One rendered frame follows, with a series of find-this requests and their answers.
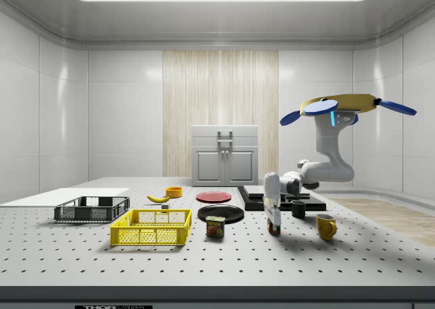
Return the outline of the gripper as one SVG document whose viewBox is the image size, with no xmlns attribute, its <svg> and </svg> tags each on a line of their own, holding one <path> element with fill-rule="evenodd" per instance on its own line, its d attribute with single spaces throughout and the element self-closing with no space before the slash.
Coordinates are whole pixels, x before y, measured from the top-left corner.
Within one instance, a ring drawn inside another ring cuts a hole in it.
<svg viewBox="0 0 435 309">
<path fill-rule="evenodd" d="M 279 230 L 281 227 L 281 211 L 279 210 L 281 198 L 263 197 L 264 211 L 270 223 L 268 229 Z"/>
</svg>

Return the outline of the black mug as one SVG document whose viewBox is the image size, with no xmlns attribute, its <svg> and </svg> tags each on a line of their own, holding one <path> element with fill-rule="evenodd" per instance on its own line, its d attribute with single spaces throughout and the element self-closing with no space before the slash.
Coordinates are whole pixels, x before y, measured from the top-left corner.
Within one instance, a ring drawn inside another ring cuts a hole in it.
<svg viewBox="0 0 435 309">
<path fill-rule="evenodd" d="M 306 215 L 306 204 L 302 200 L 291 201 L 292 216 L 295 218 L 305 218 Z"/>
</svg>

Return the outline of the yellow mug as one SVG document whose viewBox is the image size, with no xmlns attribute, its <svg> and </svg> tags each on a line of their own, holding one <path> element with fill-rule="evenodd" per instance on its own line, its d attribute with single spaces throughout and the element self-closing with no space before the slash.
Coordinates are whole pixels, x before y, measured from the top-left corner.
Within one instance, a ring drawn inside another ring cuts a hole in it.
<svg viewBox="0 0 435 309">
<path fill-rule="evenodd" d="M 336 218 L 332 215 L 317 214 L 316 226 L 319 237 L 323 240 L 332 240 L 337 232 Z"/>
</svg>

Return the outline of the black plate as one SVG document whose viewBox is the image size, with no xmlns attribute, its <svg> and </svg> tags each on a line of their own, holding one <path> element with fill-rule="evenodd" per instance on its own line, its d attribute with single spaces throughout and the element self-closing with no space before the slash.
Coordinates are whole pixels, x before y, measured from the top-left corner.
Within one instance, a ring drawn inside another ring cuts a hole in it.
<svg viewBox="0 0 435 309">
<path fill-rule="evenodd" d="M 236 223 L 244 218 L 244 210 L 239 207 L 225 204 L 204 206 L 198 210 L 198 218 L 206 221 L 208 216 L 224 217 L 225 224 Z"/>
</svg>

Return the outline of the flat-sided can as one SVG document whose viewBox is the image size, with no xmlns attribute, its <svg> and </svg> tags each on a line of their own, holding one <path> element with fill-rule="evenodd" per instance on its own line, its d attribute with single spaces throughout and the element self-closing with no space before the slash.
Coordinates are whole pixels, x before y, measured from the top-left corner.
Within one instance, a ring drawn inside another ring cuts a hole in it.
<svg viewBox="0 0 435 309">
<path fill-rule="evenodd" d="M 219 216 L 207 216 L 206 224 L 207 224 L 207 232 L 208 236 L 215 237 L 223 237 L 224 236 L 224 226 L 225 226 L 225 217 Z"/>
</svg>

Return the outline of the red plate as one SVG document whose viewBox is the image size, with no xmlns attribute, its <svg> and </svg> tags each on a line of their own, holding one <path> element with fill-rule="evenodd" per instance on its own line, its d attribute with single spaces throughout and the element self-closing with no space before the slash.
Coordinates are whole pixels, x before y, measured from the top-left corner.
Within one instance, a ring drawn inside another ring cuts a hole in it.
<svg viewBox="0 0 435 309">
<path fill-rule="evenodd" d="M 217 204 L 230 201 L 232 196 L 226 192 L 203 192 L 197 194 L 196 199 L 199 202 Z"/>
</svg>

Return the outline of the white cabinet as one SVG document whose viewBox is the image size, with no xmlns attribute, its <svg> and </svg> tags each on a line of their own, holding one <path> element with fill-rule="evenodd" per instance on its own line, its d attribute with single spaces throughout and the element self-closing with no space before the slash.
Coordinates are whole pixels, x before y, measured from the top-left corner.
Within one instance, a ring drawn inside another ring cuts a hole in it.
<svg viewBox="0 0 435 309">
<path fill-rule="evenodd" d="M 193 186 L 258 183 L 256 125 L 193 125 Z"/>
</svg>

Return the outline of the yellow basket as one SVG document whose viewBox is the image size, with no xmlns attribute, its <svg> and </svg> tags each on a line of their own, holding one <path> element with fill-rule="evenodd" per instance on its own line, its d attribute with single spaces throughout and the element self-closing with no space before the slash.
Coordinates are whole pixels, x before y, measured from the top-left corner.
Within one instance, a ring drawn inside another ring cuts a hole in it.
<svg viewBox="0 0 435 309">
<path fill-rule="evenodd" d="M 132 209 L 110 226 L 112 245 L 184 245 L 190 209 Z"/>
</svg>

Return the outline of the drone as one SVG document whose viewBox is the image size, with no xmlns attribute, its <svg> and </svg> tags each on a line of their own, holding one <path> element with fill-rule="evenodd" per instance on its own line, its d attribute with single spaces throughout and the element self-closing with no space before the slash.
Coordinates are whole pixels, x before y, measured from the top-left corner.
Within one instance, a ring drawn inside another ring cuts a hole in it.
<svg viewBox="0 0 435 309">
<path fill-rule="evenodd" d="M 376 109 L 378 105 L 405 115 L 415 115 L 417 113 L 416 110 L 410 107 L 382 100 L 370 94 L 339 94 L 306 101 L 300 105 L 299 110 L 287 114 L 279 123 L 282 126 L 287 126 L 295 122 L 302 115 L 316 116 L 333 111 L 364 113 Z"/>
</svg>

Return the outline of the dark grey basket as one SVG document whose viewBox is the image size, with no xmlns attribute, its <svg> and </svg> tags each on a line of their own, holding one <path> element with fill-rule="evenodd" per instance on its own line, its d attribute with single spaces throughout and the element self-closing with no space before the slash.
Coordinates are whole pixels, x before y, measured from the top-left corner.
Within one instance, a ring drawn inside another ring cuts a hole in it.
<svg viewBox="0 0 435 309">
<path fill-rule="evenodd" d="M 81 196 L 54 208 L 54 219 L 62 222 L 111 222 L 130 207 L 129 197 Z"/>
</svg>

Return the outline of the white board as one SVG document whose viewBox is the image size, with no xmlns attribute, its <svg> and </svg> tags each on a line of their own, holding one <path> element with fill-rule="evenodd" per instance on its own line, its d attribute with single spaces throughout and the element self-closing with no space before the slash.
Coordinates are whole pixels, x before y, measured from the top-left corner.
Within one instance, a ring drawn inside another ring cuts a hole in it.
<svg viewBox="0 0 435 309">
<path fill-rule="evenodd" d="M 128 188 L 60 188 L 0 204 L 0 206 L 53 207 L 80 196 L 117 196 L 126 191 Z"/>
</svg>

